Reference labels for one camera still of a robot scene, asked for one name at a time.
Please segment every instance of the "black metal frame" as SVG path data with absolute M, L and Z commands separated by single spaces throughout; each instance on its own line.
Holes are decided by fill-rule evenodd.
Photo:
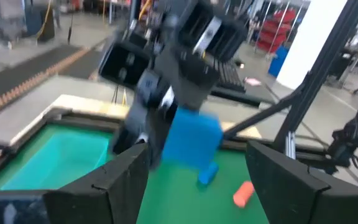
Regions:
M 309 110 L 317 92 L 324 83 L 328 69 L 333 62 L 334 56 L 343 48 L 348 35 L 358 23 L 358 0 L 348 0 L 339 15 L 330 35 L 328 36 L 318 58 L 312 69 L 305 77 L 303 83 L 289 96 L 282 99 L 276 105 L 254 115 L 251 118 L 235 125 L 224 133 L 224 139 L 232 139 L 239 131 L 244 130 L 279 111 L 290 108 L 290 112 L 285 118 L 274 141 L 260 141 L 279 152 L 285 150 L 285 139 L 289 132 L 295 132 L 299 127 L 306 112 Z M 296 147 L 297 159 L 311 166 L 321 169 L 334 167 L 334 161 L 326 157 L 325 148 L 303 148 Z
M 256 141 L 250 141 L 246 158 L 270 223 L 358 223 L 357 186 L 310 169 Z

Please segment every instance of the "blue container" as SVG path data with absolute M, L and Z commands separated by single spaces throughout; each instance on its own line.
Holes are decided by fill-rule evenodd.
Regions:
M 268 69 L 269 74 L 276 77 L 280 73 L 281 67 L 284 64 L 285 58 L 288 55 L 288 49 L 283 46 L 280 46 L 276 51 L 276 57 L 272 60 L 270 68 Z

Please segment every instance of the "black floor mat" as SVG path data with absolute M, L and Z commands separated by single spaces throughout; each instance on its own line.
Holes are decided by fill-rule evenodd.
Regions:
M 15 67 L 0 71 L 0 98 L 7 91 L 17 87 L 37 73 L 46 71 L 46 69 L 52 65 L 55 65 L 79 50 L 79 47 L 62 45 Z M 9 103 L 3 104 L 2 106 L 0 105 L 0 110 L 17 99 L 19 99 L 19 97 L 15 97 L 9 101 Z
M 101 52 L 90 50 L 69 67 L 59 72 L 59 75 L 68 75 L 74 78 L 89 79 L 90 75 L 97 69 L 101 60 Z

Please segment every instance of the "pink object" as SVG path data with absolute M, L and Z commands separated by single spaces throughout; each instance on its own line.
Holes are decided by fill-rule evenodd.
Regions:
M 245 78 L 244 81 L 252 86 L 260 86 L 262 83 L 256 78 Z
M 244 208 L 253 193 L 254 185 L 251 181 L 245 181 L 233 195 L 233 201 L 238 207 Z

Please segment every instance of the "orange stripe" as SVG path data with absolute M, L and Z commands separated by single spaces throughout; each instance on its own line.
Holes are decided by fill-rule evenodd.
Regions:
M 20 96 L 22 93 L 26 92 L 27 90 L 30 90 L 33 86 L 36 84 L 42 82 L 44 79 L 48 78 L 50 75 L 54 75 L 55 73 L 59 72 L 60 70 L 64 69 L 68 65 L 75 62 L 80 57 L 84 56 L 87 52 L 89 52 L 90 49 L 83 48 L 76 53 L 74 53 L 71 56 L 68 56 L 67 58 L 61 60 L 60 62 L 56 63 L 55 65 L 52 65 L 51 67 L 47 68 L 44 72 L 39 72 L 35 74 L 34 76 L 30 77 L 23 83 L 21 83 L 19 86 L 14 87 L 13 89 L 9 90 L 8 92 L 2 94 L 0 96 L 0 108 L 3 107 L 5 104 L 7 104 L 9 101 L 14 99 L 15 97 Z

